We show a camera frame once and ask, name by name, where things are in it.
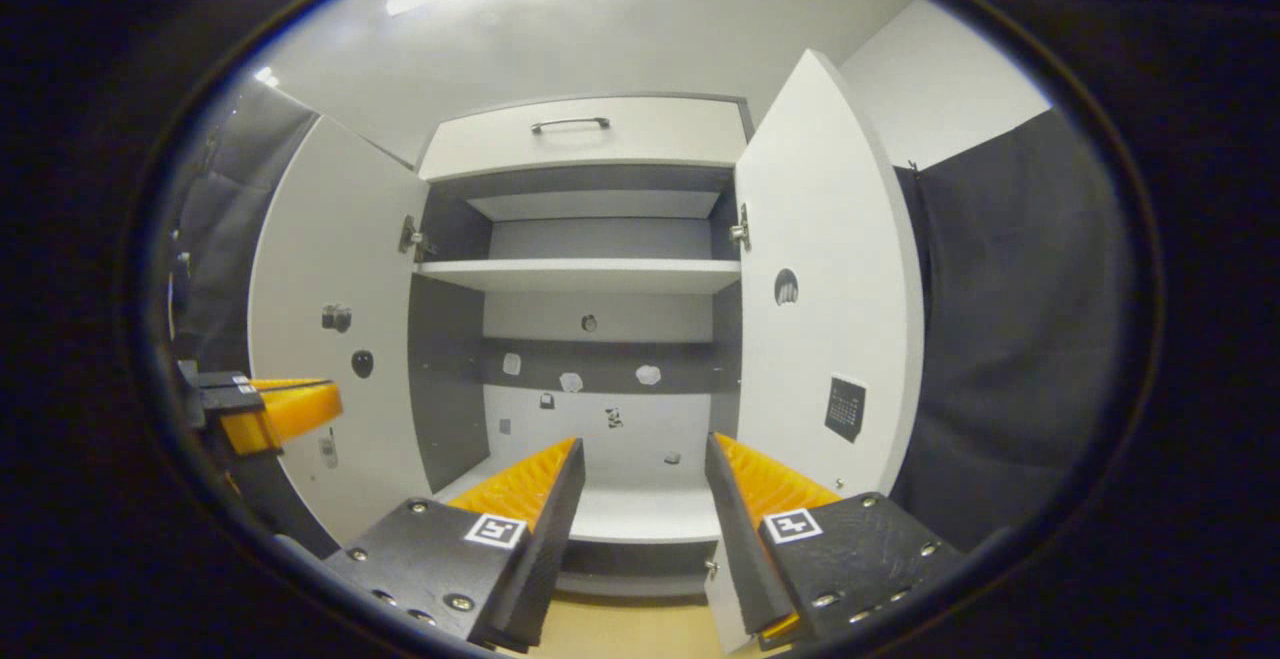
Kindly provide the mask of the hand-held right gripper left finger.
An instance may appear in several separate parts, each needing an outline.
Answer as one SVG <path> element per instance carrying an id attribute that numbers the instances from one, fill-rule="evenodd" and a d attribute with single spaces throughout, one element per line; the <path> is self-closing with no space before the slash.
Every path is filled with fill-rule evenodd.
<path id="1" fill-rule="evenodd" d="M 584 441 L 556 441 L 449 502 L 404 499 L 325 559 L 326 573 L 415 630 L 526 653 L 585 479 Z"/>

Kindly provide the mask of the white cabinet top drawer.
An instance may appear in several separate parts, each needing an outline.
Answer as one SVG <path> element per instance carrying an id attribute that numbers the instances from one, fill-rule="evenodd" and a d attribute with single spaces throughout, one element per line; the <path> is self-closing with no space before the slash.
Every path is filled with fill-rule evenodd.
<path id="1" fill-rule="evenodd" d="M 541 136 L 531 123 L 608 116 L 611 129 L 564 125 Z M 724 168 L 753 136 L 745 99 L 710 93 L 591 95 L 513 104 L 439 122 L 417 173 L 438 182 L 576 164 L 687 164 Z"/>

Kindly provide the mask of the white cabinet door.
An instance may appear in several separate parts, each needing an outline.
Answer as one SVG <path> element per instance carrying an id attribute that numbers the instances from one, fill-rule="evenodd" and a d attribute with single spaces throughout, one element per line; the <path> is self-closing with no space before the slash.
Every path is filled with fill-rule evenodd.
<path id="1" fill-rule="evenodd" d="M 751 239 L 739 250 L 739 404 L 735 426 L 710 434 L 841 498 L 887 496 L 922 385 L 922 271 L 892 164 L 822 52 L 801 54 L 733 182 Z M 727 655 L 756 644 L 731 581 L 704 590 Z"/>
<path id="2" fill-rule="evenodd" d="M 410 401 L 413 255 L 404 218 L 428 188 L 370 141 L 321 116 L 269 205 L 250 282 L 255 377 L 326 377 L 342 416 L 294 438 L 280 464 L 312 517 L 346 545 L 403 499 L 430 494 Z"/>

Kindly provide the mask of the white double-door shoe cabinet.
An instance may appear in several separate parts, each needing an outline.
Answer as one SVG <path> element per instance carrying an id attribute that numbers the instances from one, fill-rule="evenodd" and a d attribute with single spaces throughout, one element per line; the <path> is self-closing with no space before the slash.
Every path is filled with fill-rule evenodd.
<path id="1" fill-rule="evenodd" d="M 740 264 L 727 234 L 736 163 L 576 164 L 424 180 L 415 223 L 438 246 L 429 262 Z M 717 191 L 719 200 L 704 220 L 490 221 L 467 203 L 580 189 Z M 707 600 L 704 562 L 721 527 L 705 445 L 713 427 L 736 422 L 740 280 L 713 296 L 480 293 L 420 276 L 416 266 L 410 401 L 430 494 L 411 498 L 449 502 L 518 459 L 580 438 L 586 479 L 556 590 Z"/>

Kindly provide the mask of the black backdrop cloth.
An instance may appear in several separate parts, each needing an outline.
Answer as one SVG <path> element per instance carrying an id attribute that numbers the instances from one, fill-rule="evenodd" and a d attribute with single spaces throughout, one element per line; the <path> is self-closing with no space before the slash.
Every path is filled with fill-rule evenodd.
<path id="1" fill-rule="evenodd" d="M 250 82 L 215 104 L 180 171 L 175 250 L 188 255 L 189 280 L 175 308 L 174 351 L 202 372 L 251 375 L 248 299 L 259 238 L 285 168 L 317 118 L 283 91 Z M 221 427 L 202 444 L 223 486 L 262 530 L 320 559 L 337 552 L 276 457 L 237 457 Z"/>
<path id="2" fill-rule="evenodd" d="M 897 177 L 925 343 L 891 496 L 970 552 L 1034 516 L 1105 417 L 1135 257 L 1111 177 L 1059 109 Z"/>

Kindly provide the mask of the white cabinet shelf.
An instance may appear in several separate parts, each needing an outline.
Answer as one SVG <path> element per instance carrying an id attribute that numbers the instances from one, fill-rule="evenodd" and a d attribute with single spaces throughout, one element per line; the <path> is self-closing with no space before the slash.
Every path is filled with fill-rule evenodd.
<path id="1" fill-rule="evenodd" d="M 603 220 L 659 218 L 704 220 L 718 202 L 717 191 L 580 189 L 538 191 L 467 200 L 490 221 Z"/>
<path id="2" fill-rule="evenodd" d="M 739 282 L 737 261 L 511 258 L 417 264 L 415 273 L 480 293 L 713 296 Z"/>

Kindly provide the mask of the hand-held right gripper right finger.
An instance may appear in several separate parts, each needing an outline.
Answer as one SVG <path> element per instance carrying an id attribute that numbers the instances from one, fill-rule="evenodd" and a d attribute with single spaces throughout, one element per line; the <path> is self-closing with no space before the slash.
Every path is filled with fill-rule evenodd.
<path id="1" fill-rule="evenodd" d="M 721 575 L 763 649 L 826 642 L 933 589 L 964 554 L 881 491 L 841 498 L 744 441 L 707 436 Z"/>

